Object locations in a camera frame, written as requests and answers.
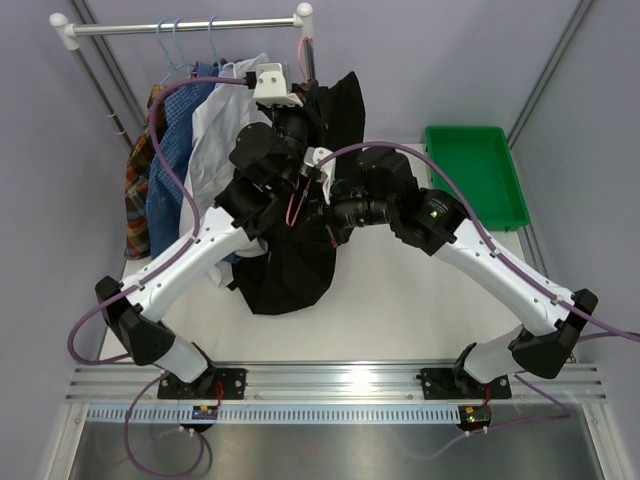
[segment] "metal base plate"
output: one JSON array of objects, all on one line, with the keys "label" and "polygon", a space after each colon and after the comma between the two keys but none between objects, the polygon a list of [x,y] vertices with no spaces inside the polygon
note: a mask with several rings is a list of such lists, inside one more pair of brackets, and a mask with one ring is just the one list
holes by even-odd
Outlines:
[{"label": "metal base plate", "polygon": [[[218,368],[211,388],[204,395],[199,396],[202,400],[216,400],[218,392],[215,385],[220,382],[224,389],[223,400],[243,400],[244,390],[247,384],[247,371],[244,368]],[[188,393],[188,384],[182,382],[175,375],[167,377],[158,387],[158,398],[160,400],[193,400],[192,394]]]},{"label": "metal base plate", "polygon": [[[455,386],[450,368],[423,368],[420,370],[420,384],[425,400],[484,400],[485,392],[480,390],[465,394]],[[492,400],[511,398],[511,387],[507,376],[498,377],[489,385]]]}]

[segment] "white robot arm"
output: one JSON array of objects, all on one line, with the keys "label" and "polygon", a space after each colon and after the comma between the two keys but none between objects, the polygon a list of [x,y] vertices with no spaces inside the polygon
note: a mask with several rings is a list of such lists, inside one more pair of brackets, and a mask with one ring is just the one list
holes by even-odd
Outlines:
[{"label": "white robot arm", "polygon": [[256,123],[240,132],[230,155],[239,175],[216,198],[216,206],[205,212],[193,245],[153,282],[140,284],[148,272],[191,240],[191,234],[122,283],[105,277],[96,285],[100,300],[134,285],[140,287],[104,312],[105,321],[132,359],[173,373],[195,397],[211,386],[215,373],[212,362],[195,345],[171,332],[161,319],[192,280],[284,218],[290,195],[302,175],[309,182],[324,183],[316,190],[317,198],[308,199],[307,214],[324,216],[332,239],[342,238],[344,229],[389,224],[404,243],[465,272],[521,321],[519,332],[467,347],[452,369],[449,387],[453,385],[463,395],[477,396],[497,377],[520,370],[555,378],[585,321],[540,295],[496,254],[504,254],[545,285],[556,294],[557,301],[591,313],[597,304],[595,295],[588,290],[574,293],[554,284],[495,240],[497,250],[489,250],[462,205],[444,191],[418,188],[407,158],[392,148],[363,151],[358,157],[362,185],[329,198],[333,171],[314,167],[330,152],[308,145],[318,118],[298,96],[289,93],[281,66],[261,66],[258,73],[258,81],[253,81],[254,98],[263,108],[266,105],[272,109],[273,126]]}]

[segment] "gray wall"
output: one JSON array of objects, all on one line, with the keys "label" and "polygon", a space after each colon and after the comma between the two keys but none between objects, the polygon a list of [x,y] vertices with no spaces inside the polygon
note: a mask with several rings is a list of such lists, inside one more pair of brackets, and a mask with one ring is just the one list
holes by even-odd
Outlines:
[{"label": "gray wall", "polygon": [[[0,465],[32,479],[73,362],[67,332],[121,272],[126,151],[49,26],[62,0],[0,7]],[[78,342],[95,353],[102,322]]]},{"label": "gray wall", "polygon": [[[598,294],[597,317],[640,330],[640,3],[600,0],[518,140],[531,214],[553,277]],[[598,340],[597,363],[640,472],[640,345]]]},{"label": "gray wall", "polygon": [[[100,23],[151,23],[293,15],[298,0],[90,0]],[[360,78],[369,139],[417,143],[430,124],[487,124],[509,130],[576,0],[312,0],[318,78]],[[300,79],[294,29],[216,32],[227,59],[264,50]],[[166,42],[171,35],[166,34]],[[206,33],[179,36],[192,59],[211,59]],[[111,37],[141,103],[164,77],[153,35]]]}]

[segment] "black garment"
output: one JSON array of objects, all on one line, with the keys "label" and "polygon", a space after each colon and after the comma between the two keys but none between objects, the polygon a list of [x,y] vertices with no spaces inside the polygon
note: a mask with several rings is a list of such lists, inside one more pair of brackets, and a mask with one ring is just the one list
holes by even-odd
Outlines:
[{"label": "black garment", "polygon": [[[322,134],[322,146],[335,151],[362,142],[365,109],[354,72],[331,88],[317,88],[313,95],[310,103],[317,106],[328,126]],[[357,182],[358,154],[353,152],[337,160],[336,183]],[[313,193],[321,195],[319,186],[312,188],[310,198]],[[309,217],[307,213],[305,205],[293,227],[285,224],[283,215],[263,235],[269,252],[233,265],[234,283],[253,313],[278,315],[306,308],[314,305],[331,286],[336,249],[323,217]]]}]

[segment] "green plastic bin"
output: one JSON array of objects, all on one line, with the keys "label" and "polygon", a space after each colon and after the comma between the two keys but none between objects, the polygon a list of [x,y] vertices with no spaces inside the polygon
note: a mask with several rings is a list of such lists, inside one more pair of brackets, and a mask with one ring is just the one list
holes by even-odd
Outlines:
[{"label": "green plastic bin", "polygon": [[[428,127],[431,159],[453,180],[488,230],[509,231],[529,224],[504,131],[499,127]],[[433,172],[434,188],[453,195]]]}]

